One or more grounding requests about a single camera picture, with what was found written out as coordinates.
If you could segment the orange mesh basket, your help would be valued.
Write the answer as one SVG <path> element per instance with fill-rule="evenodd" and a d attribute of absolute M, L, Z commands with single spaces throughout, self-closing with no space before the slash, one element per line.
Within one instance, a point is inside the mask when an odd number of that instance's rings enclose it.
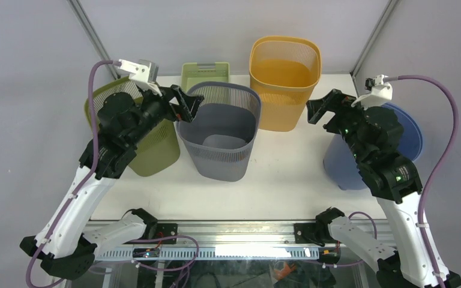
<path fill-rule="evenodd" d="M 250 52 L 250 87 L 260 97 L 259 128 L 293 130 L 322 74 L 318 46 L 306 39 L 266 36 Z"/>

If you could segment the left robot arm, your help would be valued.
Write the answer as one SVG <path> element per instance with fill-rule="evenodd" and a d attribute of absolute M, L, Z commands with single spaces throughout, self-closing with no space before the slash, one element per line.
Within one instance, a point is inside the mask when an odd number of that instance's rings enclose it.
<path fill-rule="evenodd" d="M 202 95 L 186 94 L 179 86 L 142 91 L 136 101 L 126 92 L 108 97 L 98 110 L 97 135 L 88 143 L 74 181 L 45 228 L 27 236 L 20 248 L 40 260 L 44 272 L 75 280 L 95 258 L 115 247 L 139 240 L 149 244 L 157 235 L 157 219 L 142 208 L 93 232 L 84 228 L 103 196 L 136 157 L 138 144 L 164 120 L 191 122 L 203 102 Z"/>

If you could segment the blue plastic bucket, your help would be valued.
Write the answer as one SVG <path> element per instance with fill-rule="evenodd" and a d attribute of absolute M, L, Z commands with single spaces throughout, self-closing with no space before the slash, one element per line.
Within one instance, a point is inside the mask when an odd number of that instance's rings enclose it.
<path fill-rule="evenodd" d="M 424 145 L 420 127 L 415 119 L 399 106 L 392 103 L 386 103 L 383 106 L 395 113 L 399 123 L 404 128 L 404 133 L 398 146 L 399 152 L 411 161 L 416 161 L 423 153 Z M 367 188 L 358 173 L 351 151 L 338 134 L 333 136 L 329 144 L 324 155 L 323 167 L 330 180 L 341 190 L 363 190 Z"/>

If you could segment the grey mesh basket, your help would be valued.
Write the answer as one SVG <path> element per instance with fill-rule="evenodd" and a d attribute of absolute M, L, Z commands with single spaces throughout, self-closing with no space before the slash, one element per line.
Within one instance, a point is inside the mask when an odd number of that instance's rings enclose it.
<path fill-rule="evenodd" d="M 207 81 L 189 93 L 204 97 L 191 123 L 176 130 L 197 171 L 204 177 L 235 182 L 244 177 L 259 129 L 262 102 L 243 85 Z"/>

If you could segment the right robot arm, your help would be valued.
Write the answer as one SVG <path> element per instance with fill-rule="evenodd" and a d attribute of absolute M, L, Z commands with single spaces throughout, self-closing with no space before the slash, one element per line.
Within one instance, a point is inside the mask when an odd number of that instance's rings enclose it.
<path fill-rule="evenodd" d="M 388 220 L 396 247 L 355 227 L 337 208 L 318 214 L 310 228 L 301 230 L 302 237 L 319 246 L 344 244 L 375 272 L 381 287 L 460 287 L 461 276 L 439 258 L 419 209 L 422 183 L 415 164 L 397 149 L 404 129 L 396 114 L 381 106 L 364 108 L 338 89 L 309 100 L 306 107 L 310 124 L 333 114 L 324 129 L 345 141 Z"/>

